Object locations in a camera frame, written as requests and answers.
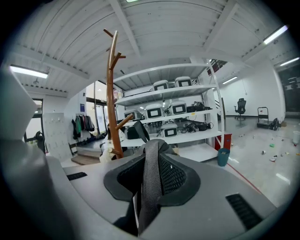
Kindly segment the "pile of black gear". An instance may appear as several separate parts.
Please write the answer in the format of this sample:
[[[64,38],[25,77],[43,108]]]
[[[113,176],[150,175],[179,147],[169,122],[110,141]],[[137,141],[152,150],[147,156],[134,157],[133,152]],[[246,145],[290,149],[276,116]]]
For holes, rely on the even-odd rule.
[[[210,108],[209,106],[205,106],[203,102],[195,101],[190,106],[187,106],[188,113],[200,112],[200,111],[206,111],[206,110],[212,110],[212,108]]]
[[[189,124],[185,124],[183,127],[179,127],[178,131],[180,133],[194,133],[194,132],[202,132],[214,127],[212,122],[191,122]]]

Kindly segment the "scattered floor litter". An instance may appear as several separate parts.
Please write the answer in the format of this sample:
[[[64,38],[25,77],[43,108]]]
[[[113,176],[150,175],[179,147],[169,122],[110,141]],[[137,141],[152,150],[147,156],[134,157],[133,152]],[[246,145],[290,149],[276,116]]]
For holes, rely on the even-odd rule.
[[[242,136],[240,139],[241,155],[251,160],[274,163],[281,158],[300,156],[300,142],[294,143],[291,138],[282,134],[255,134]]]

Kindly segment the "wooden step platform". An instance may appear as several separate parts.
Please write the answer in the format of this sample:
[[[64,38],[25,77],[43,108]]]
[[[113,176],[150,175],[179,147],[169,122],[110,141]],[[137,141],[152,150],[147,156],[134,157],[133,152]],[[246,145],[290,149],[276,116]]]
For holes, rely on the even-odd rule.
[[[78,151],[71,161],[79,165],[91,165],[100,163],[100,157],[101,152],[82,150]]]

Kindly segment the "staircase with dark railing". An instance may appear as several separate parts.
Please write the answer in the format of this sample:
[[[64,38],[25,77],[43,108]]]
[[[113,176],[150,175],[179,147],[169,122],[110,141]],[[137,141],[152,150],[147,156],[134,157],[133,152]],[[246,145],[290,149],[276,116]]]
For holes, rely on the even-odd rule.
[[[211,64],[213,71],[217,72],[227,63],[227,61],[210,59],[209,63]]]

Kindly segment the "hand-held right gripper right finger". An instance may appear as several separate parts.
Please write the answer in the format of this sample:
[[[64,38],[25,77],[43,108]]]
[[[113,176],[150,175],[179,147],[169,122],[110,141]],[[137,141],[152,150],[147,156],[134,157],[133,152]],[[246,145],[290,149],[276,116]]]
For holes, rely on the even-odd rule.
[[[275,206],[230,172],[161,154],[160,211],[150,240],[231,240],[267,218]]]

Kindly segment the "white metal shelving unit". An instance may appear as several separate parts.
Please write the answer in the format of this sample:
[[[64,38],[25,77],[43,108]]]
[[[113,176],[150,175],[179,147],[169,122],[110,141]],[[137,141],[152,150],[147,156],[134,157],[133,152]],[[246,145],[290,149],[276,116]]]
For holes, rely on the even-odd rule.
[[[188,76],[192,86],[175,87],[177,77]],[[170,88],[152,91],[154,83],[167,80]],[[178,149],[179,155],[203,162],[215,158],[215,137],[221,136],[220,147],[224,145],[224,114],[219,85],[216,75],[209,62],[182,63],[139,70],[114,79],[114,84],[123,90],[123,96],[117,100],[116,105],[125,110],[137,110],[145,116],[145,107],[151,104],[162,104],[168,107],[171,102],[185,101],[190,106],[195,101],[203,102],[212,110],[200,112],[187,112],[176,115],[166,115],[153,119],[140,121],[151,139],[165,140],[169,145]],[[212,122],[212,129],[180,133],[179,127],[191,122]]]

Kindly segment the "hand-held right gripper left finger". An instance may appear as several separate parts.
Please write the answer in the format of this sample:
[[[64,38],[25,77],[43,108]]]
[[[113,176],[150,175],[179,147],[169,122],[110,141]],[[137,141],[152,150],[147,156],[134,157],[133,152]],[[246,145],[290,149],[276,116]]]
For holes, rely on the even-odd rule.
[[[134,196],[141,190],[145,155],[108,163],[58,166],[58,194],[79,223],[135,224]]]

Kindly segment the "row of dark shoes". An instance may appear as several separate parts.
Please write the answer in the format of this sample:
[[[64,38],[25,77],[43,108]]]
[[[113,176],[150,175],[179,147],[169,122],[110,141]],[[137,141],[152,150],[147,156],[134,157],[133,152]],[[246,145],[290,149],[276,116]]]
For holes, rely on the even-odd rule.
[[[98,141],[98,140],[102,140],[104,139],[105,136],[100,134],[100,135],[97,135],[97,136],[94,136],[94,135],[90,135],[90,137],[87,137],[85,140],[82,140],[80,142],[77,142],[76,145],[77,146],[84,146],[84,145],[87,145],[89,143],[92,143],[92,142],[95,142],[95,141]]]

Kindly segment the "teal waste bin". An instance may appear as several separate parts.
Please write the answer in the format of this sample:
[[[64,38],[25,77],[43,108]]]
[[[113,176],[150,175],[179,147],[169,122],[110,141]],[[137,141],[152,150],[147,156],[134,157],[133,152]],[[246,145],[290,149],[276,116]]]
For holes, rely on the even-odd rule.
[[[230,150],[226,148],[221,148],[218,150],[218,155],[217,155],[217,164],[220,167],[224,167],[227,165],[228,159],[230,155]]]

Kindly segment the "white pegboard panel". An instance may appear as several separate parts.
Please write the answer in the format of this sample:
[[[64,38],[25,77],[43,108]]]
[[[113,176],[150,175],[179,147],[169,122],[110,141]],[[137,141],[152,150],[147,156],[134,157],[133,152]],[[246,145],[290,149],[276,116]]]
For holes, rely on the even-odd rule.
[[[72,157],[63,113],[45,113],[43,128],[47,150],[52,157],[64,162]]]

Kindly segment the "grey backpack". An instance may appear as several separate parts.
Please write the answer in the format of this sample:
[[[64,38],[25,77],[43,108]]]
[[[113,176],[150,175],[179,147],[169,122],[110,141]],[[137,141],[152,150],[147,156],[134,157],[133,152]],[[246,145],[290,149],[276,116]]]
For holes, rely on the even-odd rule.
[[[159,154],[166,152],[174,155],[175,152],[164,140],[151,140],[140,121],[137,121],[134,127],[140,138],[145,142],[140,148],[140,151],[145,154],[141,189],[141,210],[138,217],[138,233],[141,234],[159,213],[157,200],[162,196],[158,164]]]

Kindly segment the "clothes rail with garments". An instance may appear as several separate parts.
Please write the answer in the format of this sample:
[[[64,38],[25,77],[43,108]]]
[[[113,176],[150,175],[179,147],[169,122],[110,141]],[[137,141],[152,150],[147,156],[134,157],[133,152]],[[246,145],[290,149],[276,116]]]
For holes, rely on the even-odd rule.
[[[82,137],[83,131],[94,132],[95,126],[88,115],[77,114],[75,119],[71,120],[73,127],[73,139],[78,140]]]

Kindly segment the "black equipment case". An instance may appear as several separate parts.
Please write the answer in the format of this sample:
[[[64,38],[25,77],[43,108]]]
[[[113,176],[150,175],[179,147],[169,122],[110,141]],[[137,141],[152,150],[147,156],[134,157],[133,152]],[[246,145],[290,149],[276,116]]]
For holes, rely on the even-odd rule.
[[[127,139],[133,140],[133,139],[139,139],[139,138],[140,138],[140,135],[138,134],[138,132],[134,126],[127,128]]]

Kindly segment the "red box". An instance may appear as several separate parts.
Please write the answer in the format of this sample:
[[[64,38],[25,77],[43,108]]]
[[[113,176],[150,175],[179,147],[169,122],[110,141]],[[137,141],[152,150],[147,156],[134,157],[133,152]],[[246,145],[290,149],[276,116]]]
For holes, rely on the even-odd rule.
[[[215,150],[219,150],[220,143],[221,142],[221,136],[216,136],[215,137]],[[224,146],[223,148],[230,150],[231,149],[231,143],[232,143],[232,134],[224,134]]]

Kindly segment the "black mesh office chair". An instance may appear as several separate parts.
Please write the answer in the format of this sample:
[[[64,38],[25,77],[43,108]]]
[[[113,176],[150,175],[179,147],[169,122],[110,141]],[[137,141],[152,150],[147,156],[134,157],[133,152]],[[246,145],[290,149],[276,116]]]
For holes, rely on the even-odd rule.
[[[234,106],[235,112],[238,114],[237,116],[235,116],[236,120],[245,120],[245,116],[243,116],[246,111],[245,106],[246,100],[244,98],[240,98],[237,102],[237,106]]]

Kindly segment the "black platform trolley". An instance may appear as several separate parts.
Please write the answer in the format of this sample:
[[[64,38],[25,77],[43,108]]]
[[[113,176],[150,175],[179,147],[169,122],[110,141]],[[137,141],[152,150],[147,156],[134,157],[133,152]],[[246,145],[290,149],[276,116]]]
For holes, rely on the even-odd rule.
[[[269,128],[269,110],[267,107],[258,107],[257,108],[257,127],[258,128]]]

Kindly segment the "brown wooden coat rack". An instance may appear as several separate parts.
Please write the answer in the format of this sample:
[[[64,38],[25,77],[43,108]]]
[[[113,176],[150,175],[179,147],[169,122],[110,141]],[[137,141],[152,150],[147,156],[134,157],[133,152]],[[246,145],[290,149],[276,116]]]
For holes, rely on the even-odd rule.
[[[126,123],[133,119],[133,115],[130,114],[120,123],[117,123],[116,114],[115,114],[115,101],[113,94],[113,71],[114,67],[117,64],[119,59],[125,59],[126,56],[118,52],[115,54],[115,48],[117,44],[118,31],[115,31],[114,34],[109,32],[107,29],[104,29],[104,32],[112,38],[112,43],[110,48],[107,50],[108,60],[106,68],[106,96],[107,96],[107,108],[108,108],[108,119],[110,124],[111,140],[113,143],[112,153],[115,154],[117,159],[123,158],[123,150],[119,137],[119,130],[124,127]]]

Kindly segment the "group of grey screen devices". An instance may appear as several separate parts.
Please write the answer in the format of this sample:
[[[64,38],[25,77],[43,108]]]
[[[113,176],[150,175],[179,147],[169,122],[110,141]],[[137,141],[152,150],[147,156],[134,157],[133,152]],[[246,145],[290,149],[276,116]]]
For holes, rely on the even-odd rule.
[[[165,90],[170,88],[169,82],[167,80],[161,80],[158,82],[155,82],[152,86],[152,91],[157,90]],[[174,82],[175,87],[186,87],[186,86],[192,86],[191,78],[188,76],[183,77],[177,77]],[[166,115],[176,115],[176,114],[183,114],[187,113],[187,105],[185,101],[174,101],[169,104],[168,107],[165,106],[165,102],[163,101],[162,104],[151,104],[145,107],[145,116],[143,116],[139,111],[137,110],[125,110],[124,117],[129,116],[130,114],[133,115],[132,121],[137,120],[143,120],[145,118],[147,119],[153,119],[158,117],[163,117]]]

